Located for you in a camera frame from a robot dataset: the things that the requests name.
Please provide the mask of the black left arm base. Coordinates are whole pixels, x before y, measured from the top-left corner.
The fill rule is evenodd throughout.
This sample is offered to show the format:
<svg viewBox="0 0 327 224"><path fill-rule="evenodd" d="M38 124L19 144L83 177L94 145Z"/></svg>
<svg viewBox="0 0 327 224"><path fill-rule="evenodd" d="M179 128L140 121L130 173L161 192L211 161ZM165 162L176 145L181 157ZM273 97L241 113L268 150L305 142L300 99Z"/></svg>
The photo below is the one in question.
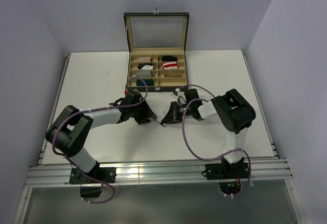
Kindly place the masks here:
<svg viewBox="0 0 327 224"><path fill-rule="evenodd" d="M105 203L112 200L115 196L115 189L111 185L115 182L115 177L115 167L99 167L89 173L85 173L78 168L73 168L68 183L70 185L80 185L80 196L83 200L88 200L91 203ZM96 200L104 192L105 187L112 190L109 199Z"/></svg>

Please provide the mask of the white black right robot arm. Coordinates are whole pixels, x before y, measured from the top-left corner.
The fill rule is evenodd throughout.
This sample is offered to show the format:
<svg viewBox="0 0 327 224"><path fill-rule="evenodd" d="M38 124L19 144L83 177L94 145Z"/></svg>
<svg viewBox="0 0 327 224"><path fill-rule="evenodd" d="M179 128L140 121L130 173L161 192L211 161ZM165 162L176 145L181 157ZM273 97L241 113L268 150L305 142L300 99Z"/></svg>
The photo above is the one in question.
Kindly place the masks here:
<svg viewBox="0 0 327 224"><path fill-rule="evenodd" d="M197 121L218 116L227 130L226 142L220 158L225 161L221 165L222 174L231 178L239 171L244 162L243 150L249 127L256 118L254 108L236 90L231 89L222 96L215 96L209 101L201 99L195 88L189 89L181 96L180 89L173 92L175 101L159 118L162 126L169 124L184 124L185 118L191 116Z"/></svg>

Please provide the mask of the white sock black stripes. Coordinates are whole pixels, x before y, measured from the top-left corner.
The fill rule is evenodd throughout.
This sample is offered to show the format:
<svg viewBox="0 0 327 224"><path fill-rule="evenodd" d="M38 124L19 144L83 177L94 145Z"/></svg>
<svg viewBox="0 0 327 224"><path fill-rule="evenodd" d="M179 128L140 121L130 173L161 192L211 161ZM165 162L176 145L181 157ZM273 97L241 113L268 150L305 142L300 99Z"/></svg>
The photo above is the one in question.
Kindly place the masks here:
<svg viewBox="0 0 327 224"><path fill-rule="evenodd" d="M158 113L156 117L156 121L163 127L165 127L169 122L171 122L171 113L166 111L164 113Z"/></svg>

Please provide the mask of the brown ribbed sock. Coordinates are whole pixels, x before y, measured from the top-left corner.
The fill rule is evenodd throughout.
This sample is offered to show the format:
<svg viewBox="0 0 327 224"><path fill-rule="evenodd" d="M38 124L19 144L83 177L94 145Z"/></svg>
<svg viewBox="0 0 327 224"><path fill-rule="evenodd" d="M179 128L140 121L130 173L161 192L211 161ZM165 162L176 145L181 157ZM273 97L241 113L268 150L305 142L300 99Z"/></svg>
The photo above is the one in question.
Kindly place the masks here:
<svg viewBox="0 0 327 224"><path fill-rule="evenodd" d="M184 73L183 72L176 71L176 70L167 70L167 71L165 71L164 76L166 78L184 77Z"/></svg>

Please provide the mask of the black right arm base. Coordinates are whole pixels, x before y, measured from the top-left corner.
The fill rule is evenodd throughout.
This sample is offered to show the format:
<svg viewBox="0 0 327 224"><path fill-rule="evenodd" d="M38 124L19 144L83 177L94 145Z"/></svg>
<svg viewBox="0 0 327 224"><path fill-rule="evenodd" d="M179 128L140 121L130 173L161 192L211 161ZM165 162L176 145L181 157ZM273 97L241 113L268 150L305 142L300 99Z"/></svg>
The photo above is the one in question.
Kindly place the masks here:
<svg viewBox="0 0 327 224"><path fill-rule="evenodd" d="M231 180L231 182L219 183L219 187L223 194L235 196L242 190L241 179L247 179L247 183L249 182L251 167L247 162L244 162L244 158L232 164L226 159L222 159L220 163L206 164L201 175L209 181Z"/></svg>

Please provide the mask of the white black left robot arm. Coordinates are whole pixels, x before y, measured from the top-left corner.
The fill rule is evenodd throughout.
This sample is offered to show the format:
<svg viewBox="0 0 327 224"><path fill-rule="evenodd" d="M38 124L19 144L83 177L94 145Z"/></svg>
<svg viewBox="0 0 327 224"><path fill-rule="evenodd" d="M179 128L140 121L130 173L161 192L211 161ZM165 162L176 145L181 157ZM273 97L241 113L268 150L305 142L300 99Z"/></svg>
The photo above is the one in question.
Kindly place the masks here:
<svg viewBox="0 0 327 224"><path fill-rule="evenodd" d="M81 177L88 183L98 180L99 163L84 147L91 129L108 124L120 124L133 118L142 125L157 118L140 92L126 91L107 107L80 110L68 105L60 113L45 134L45 139L52 144L53 152L62 155L81 169Z"/></svg>

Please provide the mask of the red white striped sock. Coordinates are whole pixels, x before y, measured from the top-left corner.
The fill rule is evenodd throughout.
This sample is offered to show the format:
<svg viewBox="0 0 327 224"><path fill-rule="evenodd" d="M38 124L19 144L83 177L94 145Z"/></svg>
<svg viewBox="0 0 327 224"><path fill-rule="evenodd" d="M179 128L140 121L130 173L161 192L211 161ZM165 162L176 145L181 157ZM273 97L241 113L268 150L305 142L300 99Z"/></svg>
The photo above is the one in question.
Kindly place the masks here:
<svg viewBox="0 0 327 224"><path fill-rule="evenodd" d="M161 64L162 69L175 70L178 69L177 62L163 62Z"/></svg>

